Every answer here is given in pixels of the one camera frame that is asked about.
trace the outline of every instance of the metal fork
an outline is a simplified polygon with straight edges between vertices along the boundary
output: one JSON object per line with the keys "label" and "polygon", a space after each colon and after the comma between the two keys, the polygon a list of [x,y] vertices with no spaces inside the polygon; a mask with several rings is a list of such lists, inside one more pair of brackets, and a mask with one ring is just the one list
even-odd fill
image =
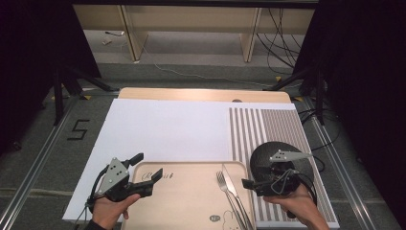
{"label": "metal fork", "polygon": [[226,180],[224,179],[224,175],[223,175],[222,171],[217,172],[217,183],[218,183],[218,187],[220,187],[220,190],[223,191],[226,194],[226,196],[227,196],[227,198],[228,198],[228,200],[230,202],[230,205],[231,205],[231,207],[233,209],[233,212],[234,212],[234,214],[235,214],[235,216],[237,218],[239,226],[241,227],[242,230],[246,230],[247,228],[245,227],[245,224],[242,221],[242,218],[239,215],[236,206],[234,205],[233,201],[230,198],[230,194],[229,194],[228,189],[227,189]]}

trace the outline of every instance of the wooden tray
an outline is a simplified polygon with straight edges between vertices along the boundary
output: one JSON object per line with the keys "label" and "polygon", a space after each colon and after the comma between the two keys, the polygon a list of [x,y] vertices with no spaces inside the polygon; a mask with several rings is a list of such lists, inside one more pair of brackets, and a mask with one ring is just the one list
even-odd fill
{"label": "wooden tray", "polygon": [[255,225],[251,193],[241,183],[241,178],[247,178],[247,170],[240,162],[143,162],[135,168],[133,182],[150,180],[161,168],[164,175],[154,185],[152,196],[128,209],[129,219],[124,220],[122,229],[239,230],[227,196],[216,180],[223,164]]}

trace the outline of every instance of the sleeve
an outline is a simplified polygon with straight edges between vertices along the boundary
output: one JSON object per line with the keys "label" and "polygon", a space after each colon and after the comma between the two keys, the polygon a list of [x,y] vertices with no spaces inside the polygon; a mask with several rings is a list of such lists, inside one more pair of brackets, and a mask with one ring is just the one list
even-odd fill
{"label": "sleeve", "polygon": [[89,223],[86,225],[84,230],[105,230],[105,229],[100,227],[97,223],[95,223],[92,219],[90,219]]}

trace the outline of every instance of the wooden table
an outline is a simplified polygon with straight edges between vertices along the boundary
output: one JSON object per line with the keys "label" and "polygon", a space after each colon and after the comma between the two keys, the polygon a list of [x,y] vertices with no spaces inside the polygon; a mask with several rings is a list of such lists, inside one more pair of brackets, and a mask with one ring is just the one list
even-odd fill
{"label": "wooden table", "polygon": [[244,103],[284,103],[290,104],[285,92],[223,90],[223,89],[189,89],[189,88],[123,88],[119,99],[203,101],[203,102],[238,102]]}

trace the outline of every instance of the white paper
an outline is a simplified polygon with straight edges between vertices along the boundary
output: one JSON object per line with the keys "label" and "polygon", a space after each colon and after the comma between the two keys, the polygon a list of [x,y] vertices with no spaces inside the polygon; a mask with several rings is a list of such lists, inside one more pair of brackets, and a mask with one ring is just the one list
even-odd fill
{"label": "white paper", "polygon": [[230,107],[296,109],[293,103],[114,100],[63,219],[79,217],[99,172],[113,157],[124,161],[143,152],[144,161],[231,160]]}

